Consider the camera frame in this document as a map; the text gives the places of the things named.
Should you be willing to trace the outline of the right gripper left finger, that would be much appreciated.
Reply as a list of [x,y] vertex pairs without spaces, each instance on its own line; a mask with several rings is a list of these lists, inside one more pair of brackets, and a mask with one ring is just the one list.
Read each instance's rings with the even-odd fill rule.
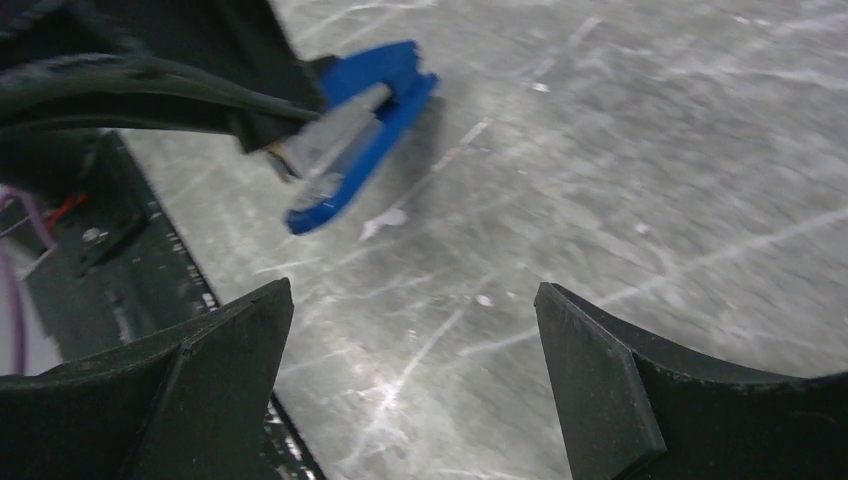
[[5,479],[274,479],[264,418],[293,316],[272,281],[132,343],[1,380]]

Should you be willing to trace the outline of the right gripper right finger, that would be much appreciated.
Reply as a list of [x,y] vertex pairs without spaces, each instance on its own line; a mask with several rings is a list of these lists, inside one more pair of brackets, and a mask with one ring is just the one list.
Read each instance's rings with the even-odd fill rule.
[[847,376],[745,367],[542,283],[534,307],[576,479],[843,479]]

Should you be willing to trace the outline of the blue stapler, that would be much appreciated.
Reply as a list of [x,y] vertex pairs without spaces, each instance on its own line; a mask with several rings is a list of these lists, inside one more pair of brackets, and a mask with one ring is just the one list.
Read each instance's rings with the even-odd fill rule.
[[294,235],[342,213],[430,101],[439,78],[420,69],[413,40],[319,61],[326,112],[268,148],[285,180],[301,180],[284,223]]

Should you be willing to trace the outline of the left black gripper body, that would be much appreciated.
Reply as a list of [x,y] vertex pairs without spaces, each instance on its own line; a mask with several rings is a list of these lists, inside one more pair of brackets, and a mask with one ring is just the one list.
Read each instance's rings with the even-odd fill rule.
[[1,181],[63,190],[81,174],[50,133],[83,128],[230,135],[285,179],[308,172],[288,145],[324,113],[267,1],[5,1]]

